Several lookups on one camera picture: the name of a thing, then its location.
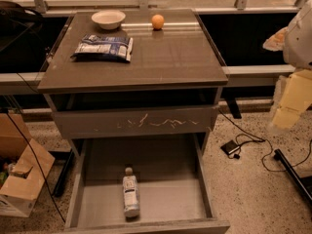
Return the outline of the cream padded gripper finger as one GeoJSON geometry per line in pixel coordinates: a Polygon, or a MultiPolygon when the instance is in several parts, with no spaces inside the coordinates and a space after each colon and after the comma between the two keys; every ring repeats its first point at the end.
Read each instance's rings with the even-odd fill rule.
{"type": "Polygon", "coordinates": [[[280,76],[274,91],[270,127],[289,130],[312,104],[312,71],[302,69],[280,76]]]}

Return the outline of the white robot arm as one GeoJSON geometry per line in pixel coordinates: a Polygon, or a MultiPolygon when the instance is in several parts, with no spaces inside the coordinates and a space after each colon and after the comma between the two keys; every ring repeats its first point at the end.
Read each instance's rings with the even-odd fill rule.
{"type": "Polygon", "coordinates": [[[262,45],[283,52],[285,63],[295,68],[276,83],[271,120],[273,130],[289,130],[312,104],[312,0],[308,0],[288,26],[271,35],[262,45]]]}

